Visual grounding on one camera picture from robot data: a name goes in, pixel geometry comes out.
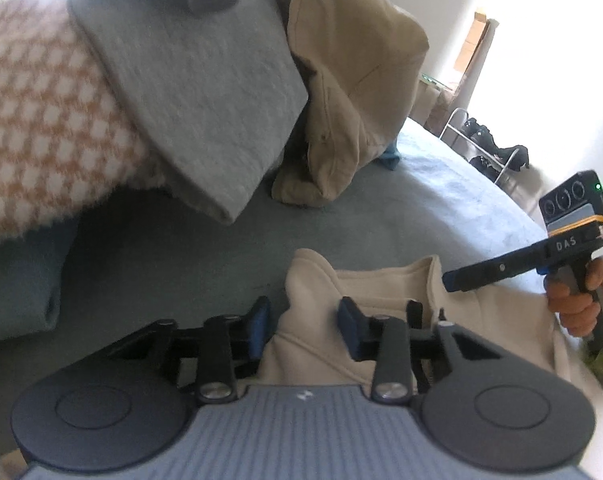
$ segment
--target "fuzzy checkered fabric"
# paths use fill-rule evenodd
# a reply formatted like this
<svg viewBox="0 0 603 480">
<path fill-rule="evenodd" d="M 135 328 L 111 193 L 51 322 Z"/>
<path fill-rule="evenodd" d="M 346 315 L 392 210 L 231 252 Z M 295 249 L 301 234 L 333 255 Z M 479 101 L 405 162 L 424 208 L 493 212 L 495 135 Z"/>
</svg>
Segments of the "fuzzy checkered fabric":
<svg viewBox="0 0 603 480">
<path fill-rule="evenodd" d="M 66 0 L 0 0 L 0 238 L 78 213 L 148 160 Z"/>
</svg>

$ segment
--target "mattress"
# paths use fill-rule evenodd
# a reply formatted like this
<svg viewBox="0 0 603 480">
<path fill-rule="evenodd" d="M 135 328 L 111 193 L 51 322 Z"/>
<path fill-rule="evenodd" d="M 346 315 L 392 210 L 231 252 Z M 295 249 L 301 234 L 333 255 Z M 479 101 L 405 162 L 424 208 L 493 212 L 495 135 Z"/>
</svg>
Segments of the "mattress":
<svg viewBox="0 0 603 480">
<path fill-rule="evenodd" d="M 174 318 L 198 326 L 243 313 L 263 294 L 282 312 L 298 248 L 336 269 L 406 266 L 436 253 L 450 270 L 545 236 L 417 123 L 406 121 L 398 148 L 395 171 L 370 164 L 322 209 L 277 203 L 264 182 L 232 226 L 157 191 L 121 190 L 87 212 L 64 267 L 57 329 L 0 343 L 0 454 L 15 446 L 8 421 L 21 390 L 144 324 Z M 508 285 L 542 290 L 534 272 Z"/>
</svg>

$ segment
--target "finger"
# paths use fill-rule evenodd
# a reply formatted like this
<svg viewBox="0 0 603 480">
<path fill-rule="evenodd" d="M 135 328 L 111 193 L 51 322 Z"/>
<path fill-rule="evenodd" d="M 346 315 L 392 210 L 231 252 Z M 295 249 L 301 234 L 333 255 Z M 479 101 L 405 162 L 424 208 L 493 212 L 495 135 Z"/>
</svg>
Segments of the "finger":
<svg viewBox="0 0 603 480">
<path fill-rule="evenodd" d="M 549 298 L 548 308 L 560 314 L 578 314 L 593 302 L 590 294 L 576 294 L 567 298 Z"/>
<path fill-rule="evenodd" d="M 597 325 L 597 322 L 595 321 L 588 326 L 573 328 L 571 330 L 568 330 L 568 333 L 573 337 L 586 337 L 588 334 L 593 332 L 596 325 Z"/>
<path fill-rule="evenodd" d="M 567 298 L 570 296 L 570 287 L 562 282 L 546 282 L 546 294 L 549 298 Z"/>
<path fill-rule="evenodd" d="M 603 256 L 588 264 L 585 286 L 588 290 L 597 290 L 603 284 Z"/>
<path fill-rule="evenodd" d="M 597 315 L 600 310 L 599 303 L 591 303 L 578 314 L 559 314 L 559 320 L 569 330 L 588 327 L 597 322 Z"/>
</svg>

